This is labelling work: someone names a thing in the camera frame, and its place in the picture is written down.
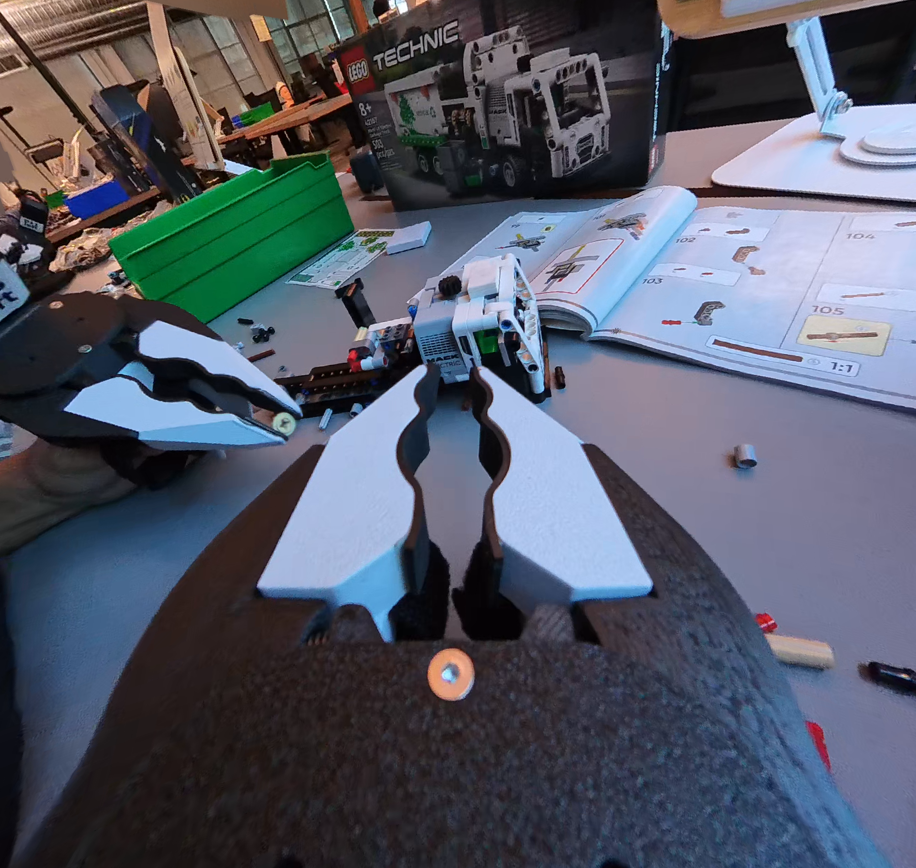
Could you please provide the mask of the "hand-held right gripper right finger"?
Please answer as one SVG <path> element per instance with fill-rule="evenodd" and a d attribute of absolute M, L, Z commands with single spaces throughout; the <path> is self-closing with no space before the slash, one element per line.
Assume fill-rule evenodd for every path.
<path fill-rule="evenodd" d="M 470 381 L 491 478 L 468 565 L 468 626 L 520 629 L 542 605 L 645 597 L 653 581 L 585 444 L 491 370 Z"/>

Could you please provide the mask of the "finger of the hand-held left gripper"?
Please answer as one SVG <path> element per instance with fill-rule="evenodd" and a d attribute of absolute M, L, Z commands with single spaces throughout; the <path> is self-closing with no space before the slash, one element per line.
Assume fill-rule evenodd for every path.
<path fill-rule="evenodd" d="M 159 450 L 218 450 L 284 444 L 288 433 L 221 409 L 188 400 L 161 399 L 150 374 L 118 374 L 81 390 L 64 413 L 126 430 Z"/>
<path fill-rule="evenodd" d="M 219 337 L 158 320 L 135 337 L 119 375 L 158 399 L 186 400 L 208 412 L 252 418 L 261 410 L 302 418 L 289 393 Z"/>

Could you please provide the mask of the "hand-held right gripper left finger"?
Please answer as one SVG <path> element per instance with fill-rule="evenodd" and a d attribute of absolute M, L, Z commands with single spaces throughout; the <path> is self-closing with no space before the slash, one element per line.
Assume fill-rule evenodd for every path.
<path fill-rule="evenodd" d="M 441 381 L 418 366 L 330 437 L 258 580 L 267 598 L 364 607 L 383 640 L 441 636 L 441 553 L 416 479 Z"/>

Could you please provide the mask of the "white lego truck model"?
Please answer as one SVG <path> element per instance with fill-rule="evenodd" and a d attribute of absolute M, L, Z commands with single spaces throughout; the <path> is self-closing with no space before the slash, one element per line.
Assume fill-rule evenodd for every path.
<path fill-rule="evenodd" d="M 305 417 L 366 407 L 418 367 L 445 385 L 487 368 L 539 404 L 552 394 L 537 299 L 513 253 L 480 258 L 431 277 L 406 316 L 356 329 L 344 362 L 277 382 Z"/>

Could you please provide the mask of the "black lego panel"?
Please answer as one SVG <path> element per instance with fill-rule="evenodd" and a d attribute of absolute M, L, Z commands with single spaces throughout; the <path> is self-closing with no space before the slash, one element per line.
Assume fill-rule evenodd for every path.
<path fill-rule="evenodd" d="M 375 316 L 365 299 L 364 283 L 361 278 L 357 277 L 352 282 L 338 287 L 335 297 L 341 301 L 357 329 L 369 328 L 376 323 Z"/>

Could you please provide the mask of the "tan lego pin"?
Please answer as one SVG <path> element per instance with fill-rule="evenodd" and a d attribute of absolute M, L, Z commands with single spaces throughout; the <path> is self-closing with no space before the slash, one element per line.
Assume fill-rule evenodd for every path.
<path fill-rule="evenodd" d="M 777 660 L 793 667 L 826 670 L 835 667 L 831 645 L 801 637 L 765 633 L 764 638 Z"/>

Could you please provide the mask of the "lego instruction booklet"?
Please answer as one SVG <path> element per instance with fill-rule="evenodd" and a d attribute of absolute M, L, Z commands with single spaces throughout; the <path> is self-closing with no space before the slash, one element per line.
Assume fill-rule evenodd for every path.
<path fill-rule="evenodd" d="M 487 238 L 545 326 L 902 411 L 915 407 L 913 211 L 699 206 L 651 187 Z"/>

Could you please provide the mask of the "black lego pin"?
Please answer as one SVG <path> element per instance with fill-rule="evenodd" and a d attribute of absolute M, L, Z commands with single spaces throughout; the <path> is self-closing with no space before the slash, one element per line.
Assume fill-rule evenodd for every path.
<path fill-rule="evenodd" d="M 914 668 L 894 666 L 872 660 L 865 664 L 864 669 L 873 683 L 901 693 L 915 695 L 916 675 Z"/>

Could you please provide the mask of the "black lego truck box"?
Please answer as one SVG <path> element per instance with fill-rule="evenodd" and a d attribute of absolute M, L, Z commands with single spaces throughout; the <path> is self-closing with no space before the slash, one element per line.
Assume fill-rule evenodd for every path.
<path fill-rule="evenodd" d="M 339 49 L 397 211 L 639 189 L 665 154 L 657 0 L 434 0 Z"/>

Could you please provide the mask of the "person's left hand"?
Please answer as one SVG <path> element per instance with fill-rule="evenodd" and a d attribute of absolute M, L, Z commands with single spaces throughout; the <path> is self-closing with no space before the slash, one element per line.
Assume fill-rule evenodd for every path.
<path fill-rule="evenodd" d="M 1 461 L 1 555 L 138 488 L 163 488 L 205 455 L 145 446 L 68 448 L 37 440 Z"/>

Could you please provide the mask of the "green plastic bin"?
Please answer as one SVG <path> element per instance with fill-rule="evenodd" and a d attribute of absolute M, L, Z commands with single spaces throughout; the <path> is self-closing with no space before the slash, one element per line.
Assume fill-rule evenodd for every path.
<path fill-rule="evenodd" d="M 353 230 L 333 163 L 314 152 L 212 187 L 109 246 L 143 298 L 206 323 Z"/>

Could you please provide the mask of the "blue background crate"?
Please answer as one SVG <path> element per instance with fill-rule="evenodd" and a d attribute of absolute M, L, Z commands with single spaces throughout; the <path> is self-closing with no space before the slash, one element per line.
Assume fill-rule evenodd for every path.
<path fill-rule="evenodd" d="M 89 220 L 126 203 L 130 197 L 131 195 L 113 178 L 65 195 L 63 205 L 76 219 Z"/>

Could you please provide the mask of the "green and white sticker sheet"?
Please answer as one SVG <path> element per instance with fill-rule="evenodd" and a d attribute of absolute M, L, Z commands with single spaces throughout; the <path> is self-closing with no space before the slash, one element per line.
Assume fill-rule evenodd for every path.
<path fill-rule="evenodd" d="M 287 282 L 336 290 L 384 253 L 394 232 L 380 229 L 356 230 L 310 259 Z"/>

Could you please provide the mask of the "dark blue display board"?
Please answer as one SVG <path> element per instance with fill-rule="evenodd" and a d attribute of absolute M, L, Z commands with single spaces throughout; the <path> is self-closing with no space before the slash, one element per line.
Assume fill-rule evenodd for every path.
<path fill-rule="evenodd" d="M 182 164 L 126 86 L 100 89 L 93 95 L 91 106 L 166 199 L 178 204 L 203 193 L 196 176 Z"/>

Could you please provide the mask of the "wooden background table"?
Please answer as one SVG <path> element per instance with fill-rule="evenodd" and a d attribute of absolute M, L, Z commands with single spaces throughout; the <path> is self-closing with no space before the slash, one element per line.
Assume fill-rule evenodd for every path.
<path fill-rule="evenodd" d="M 219 147 L 228 145 L 232 141 L 253 141 L 258 138 L 277 135 L 283 131 L 297 129 L 314 124 L 321 119 L 331 117 L 343 108 L 353 103 L 350 94 L 338 95 L 331 99 L 315 100 L 303 103 L 271 115 L 257 123 L 234 132 L 223 135 L 216 142 Z"/>

